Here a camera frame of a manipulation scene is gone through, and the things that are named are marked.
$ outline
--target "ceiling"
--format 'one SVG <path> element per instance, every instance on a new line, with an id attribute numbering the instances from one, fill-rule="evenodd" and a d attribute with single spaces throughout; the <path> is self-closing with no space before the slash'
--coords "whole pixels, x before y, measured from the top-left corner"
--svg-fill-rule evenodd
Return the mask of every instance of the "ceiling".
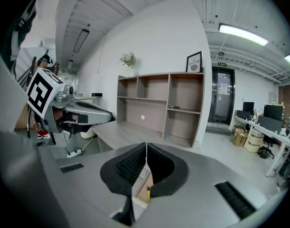
<path id="1" fill-rule="evenodd" d="M 61 68 L 73 60 L 78 70 L 84 58 L 114 26 L 164 0 L 60 0 L 57 9 L 56 54 Z M 212 65 L 228 66 L 260 75 L 276 84 L 290 83 L 290 27 L 271 0 L 191 0 L 205 29 Z M 245 28 L 266 38 L 254 42 L 218 31 L 219 23 Z M 82 29 L 90 31 L 78 53 L 73 47 Z"/>

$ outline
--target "cardboard box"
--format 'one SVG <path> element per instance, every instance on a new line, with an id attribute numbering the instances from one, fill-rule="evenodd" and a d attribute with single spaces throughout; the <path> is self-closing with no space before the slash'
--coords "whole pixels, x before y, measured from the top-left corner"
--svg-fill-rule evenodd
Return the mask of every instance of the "cardboard box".
<path id="1" fill-rule="evenodd" d="M 262 145 L 263 138 L 255 137 L 251 134 L 249 138 L 249 143 L 252 145 Z"/>
<path id="2" fill-rule="evenodd" d="M 243 147 L 248 135 L 249 135 L 248 132 L 243 133 L 243 129 L 236 129 L 232 143 L 235 146 Z"/>
<path id="3" fill-rule="evenodd" d="M 247 141 L 244 145 L 248 152 L 257 152 L 260 148 L 260 145 L 253 145 L 249 141 Z"/>
<path id="4" fill-rule="evenodd" d="M 241 127 L 241 126 L 237 126 L 237 125 L 235 125 L 235 126 L 232 128 L 232 135 L 235 135 L 236 129 L 244 129 L 244 127 Z"/>

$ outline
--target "desk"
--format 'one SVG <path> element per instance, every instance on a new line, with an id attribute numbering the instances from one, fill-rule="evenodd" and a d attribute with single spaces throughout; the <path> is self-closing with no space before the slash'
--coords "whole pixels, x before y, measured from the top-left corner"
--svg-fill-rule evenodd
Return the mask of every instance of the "desk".
<path id="1" fill-rule="evenodd" d="M 97 125 L 92 130 L 98 135 L 101 152 L 131 144 L 151 142 L 180 149 L 190 149 L 162 139 L 162 133 L 134 123 L 113 121 Z"/>
<path id="2" fill-rule="evenodd" d="M 249 124 L 251 126 L 251 129 L 250 129 L 250 132 L 249 132 L 249 135 L 248 135 L 248 138 L 246 139 L 246 141 L 249 140 L 250 135 L 251 135 L 251 131 L 253 130 L 253 128 L 255 128 L 259 132 L 261 132 L 261 133 L 263 133 L 263 134 L 265 134 L 265 135 L 267 135 L 269 137 L 275 138 L 275 139 L 277 139 L 277 140 L 279 140 L 281 142 L 280 151 L 277 154 L 277 156 L 275 156 L 272 166 L 270 167 L 268 172 L 265 174 L 266 177 L 271 176 L 273 174 L 273 172 L 274 172 L 274 168 L 276 167 L 277 162 L 279 161 L 279 159 L 283 155 L 285 147 L 287 146 L 289 148 L 289 150 L 290 150 L 290 139 L 288 139 L 287 137 L 284 137 L 284 136 L 280 136 L 279 134 L 276 134 L 276 133 L 274 133 L 274 132 L 272 132 L 272 131 L 264 128 L 264 127 L 261 127 L 261 126 L 257 125 L 256 123 L 254 123 L 252 121 L 247 121 L 247 120 L 241 119 L 241 118 L 239 118 L 237 116 L 235 116 L 234 118 L 238 122 Z"/>

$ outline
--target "picture frame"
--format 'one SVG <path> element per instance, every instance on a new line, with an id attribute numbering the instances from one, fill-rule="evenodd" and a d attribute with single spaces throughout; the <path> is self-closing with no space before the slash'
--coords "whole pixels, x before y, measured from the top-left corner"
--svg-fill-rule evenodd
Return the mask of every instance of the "picture frame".
<path id="1" fill-rule="evenodd" d="M 202 68 L 202 51 L 192 54 L 187 57 L 186 73 L 201 73 Z"/>

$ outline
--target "computer monitor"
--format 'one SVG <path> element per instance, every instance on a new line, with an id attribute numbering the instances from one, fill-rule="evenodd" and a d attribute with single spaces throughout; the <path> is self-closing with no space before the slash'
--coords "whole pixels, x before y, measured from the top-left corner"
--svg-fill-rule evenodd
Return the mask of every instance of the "computer monitor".
<path id="1" fill-rule="evenodd" d="M 263 116 L 282 121 L 283 106 L 265 104 Z"/>
<path id="2" fill-rule="evenodd" d="M 243 102 L 243 109 L 244 112 L 249 112 L 253 115 L 254 112 L 254 102 Z"/>

